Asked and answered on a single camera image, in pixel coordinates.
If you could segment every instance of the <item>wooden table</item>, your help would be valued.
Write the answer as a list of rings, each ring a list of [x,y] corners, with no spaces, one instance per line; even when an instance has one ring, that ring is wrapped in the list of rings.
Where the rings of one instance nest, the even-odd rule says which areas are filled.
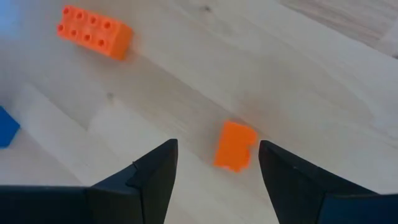
[[[128,59],[60,40],[64,4],[133,27]],[[5,0],[0,12],[0,103],[22,126],[0,151],[2,184],[94,184],[177,138],[166,223],[277,223],[257,150],[240,174],[212,166],[234,119],[398,192],[398,61],[273,0]]]

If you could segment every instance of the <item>blue lego brick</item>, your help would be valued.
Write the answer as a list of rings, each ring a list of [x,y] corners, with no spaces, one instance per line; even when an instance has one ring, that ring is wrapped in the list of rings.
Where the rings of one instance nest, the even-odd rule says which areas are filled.
[[[19,129],[19,124],[0,106],[0,149],[8,147]]]

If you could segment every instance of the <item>light wood tabletop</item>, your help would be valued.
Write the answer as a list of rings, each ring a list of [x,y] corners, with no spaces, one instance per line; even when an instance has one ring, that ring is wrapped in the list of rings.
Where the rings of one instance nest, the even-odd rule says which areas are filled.
[[[56,35],[65,4],[124,21],[118,62]],[[274,0],[3,0],[0,104],[22,131],[2,184],[91,185],[170,138],[166,223],[277,223],[261,177],[212,166],[227,119],[373,191],[398,192],[398,60]]]
[[[398,1],[280,0],[280,2],[387,55],[398,55]]]

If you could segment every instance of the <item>orange duplo block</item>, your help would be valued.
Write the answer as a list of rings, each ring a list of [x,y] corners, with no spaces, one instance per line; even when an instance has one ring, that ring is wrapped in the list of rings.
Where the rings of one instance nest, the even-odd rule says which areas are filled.
[[[239,172],[250,162],[250,147],[256,143],[257,133],[242,124],[226,121],[221,132],[214,165]]]
[[[130,27],[110,17],[65,6],[57,34],[114,59],[123,60],[133,36]]]

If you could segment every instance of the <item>lego brick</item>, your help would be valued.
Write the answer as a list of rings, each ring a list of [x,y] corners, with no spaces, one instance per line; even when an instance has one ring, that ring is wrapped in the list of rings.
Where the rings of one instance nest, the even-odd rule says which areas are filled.
[[[19,124],[0,106],[0,149],[8,147],[19,130]]]
[[[133,31],[122,22],[74,6],[65,6],[57,34],[63,39],[117,60],[126,57]]]
[[[240,172],[250,162],[250,147],[256,143],[257,133],[242,124],[226,121],[221,132],[214,165]]]

